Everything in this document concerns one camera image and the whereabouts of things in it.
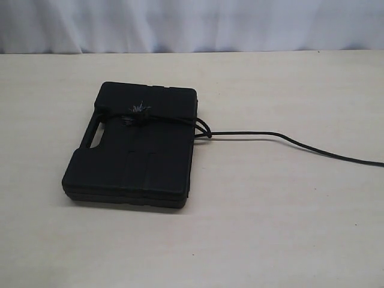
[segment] fabric backdrop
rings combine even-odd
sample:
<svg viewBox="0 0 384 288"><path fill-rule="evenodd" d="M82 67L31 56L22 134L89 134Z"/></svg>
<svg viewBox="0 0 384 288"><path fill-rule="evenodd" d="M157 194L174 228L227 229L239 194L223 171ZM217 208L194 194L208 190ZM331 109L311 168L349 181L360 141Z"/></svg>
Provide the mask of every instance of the fabric backdrop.
<svg viewBox="0 0 384 288"><path fill-rule="evenodd" d="M384 49L384 0L0 0L0 52Z"/></svg>

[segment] white table surface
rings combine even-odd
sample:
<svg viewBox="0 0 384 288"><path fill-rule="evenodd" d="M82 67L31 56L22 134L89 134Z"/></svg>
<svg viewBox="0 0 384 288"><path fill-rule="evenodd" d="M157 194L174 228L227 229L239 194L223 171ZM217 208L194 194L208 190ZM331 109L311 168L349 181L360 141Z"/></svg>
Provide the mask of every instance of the white table surface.
<svg viewBox="0 0 384 288"><path fill-rule="evenodd" d="M104 81L191 87L213 130L384 161L384 51L1 55L0 68L1 287L384 286L379 167L199 142L179 211L79 205L61 187Z"/></svg>

